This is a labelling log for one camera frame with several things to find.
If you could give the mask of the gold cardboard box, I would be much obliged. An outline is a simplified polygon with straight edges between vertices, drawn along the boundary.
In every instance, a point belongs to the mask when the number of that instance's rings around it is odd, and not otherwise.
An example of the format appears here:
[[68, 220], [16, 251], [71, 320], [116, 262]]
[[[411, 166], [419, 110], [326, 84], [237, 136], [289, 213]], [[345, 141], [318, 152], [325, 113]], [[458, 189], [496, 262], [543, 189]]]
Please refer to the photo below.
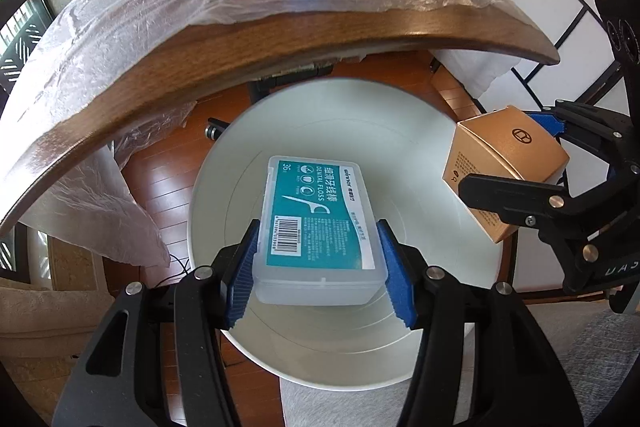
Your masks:
[[555, 183], [569, 160], [541, 124], [506, 106], [457, 123], [442, 179], [454, 193], [469, 174]]

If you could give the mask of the clear dental floss box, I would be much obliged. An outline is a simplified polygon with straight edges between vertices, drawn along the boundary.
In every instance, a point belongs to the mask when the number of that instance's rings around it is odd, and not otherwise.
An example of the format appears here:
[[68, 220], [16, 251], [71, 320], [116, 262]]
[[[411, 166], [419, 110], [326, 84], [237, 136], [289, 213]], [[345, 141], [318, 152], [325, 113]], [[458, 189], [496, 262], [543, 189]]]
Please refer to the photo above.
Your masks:
[[374, 297], [387, 268], [357, 164], [269, 158], [253, 277], [265, 305], [347, 307]]

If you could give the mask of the white trash bin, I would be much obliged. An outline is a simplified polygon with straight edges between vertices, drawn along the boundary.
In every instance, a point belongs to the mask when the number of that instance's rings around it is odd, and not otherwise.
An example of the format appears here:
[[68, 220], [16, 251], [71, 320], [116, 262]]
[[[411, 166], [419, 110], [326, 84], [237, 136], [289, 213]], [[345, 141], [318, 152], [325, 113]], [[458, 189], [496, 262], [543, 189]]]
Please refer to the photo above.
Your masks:
[[454, 130], [420, 98], [353, 79], [298, 84], [235, 119], [203, 162], [188, 221], [194, 267], [239, 243], [253, 221], [264, 228], [230, 343], [311, 388], [408, 379], [421, 335], [387, 295], [378, 221], [465, 284], [490, 286], [501, 260], [442, 177]]

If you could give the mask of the wooden dining table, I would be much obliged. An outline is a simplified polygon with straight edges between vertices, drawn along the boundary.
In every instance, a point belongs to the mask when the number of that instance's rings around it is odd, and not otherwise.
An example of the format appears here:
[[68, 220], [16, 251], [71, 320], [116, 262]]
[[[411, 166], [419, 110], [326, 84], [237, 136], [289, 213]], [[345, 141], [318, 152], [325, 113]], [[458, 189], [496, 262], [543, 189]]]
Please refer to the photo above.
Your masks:
[[116, 134], [235, 84], [328, 58], [405, 48], [470, 49], [559, 62], [548, 37], [520, 9], [449, 5], [427, 12], [281, 13], [233, 25], [180, 30], [124, 72], [104, 93], [47, 138], [29, 145], [11, 167], [20, 193], [2, 202], [12, 228], [61, 176]]

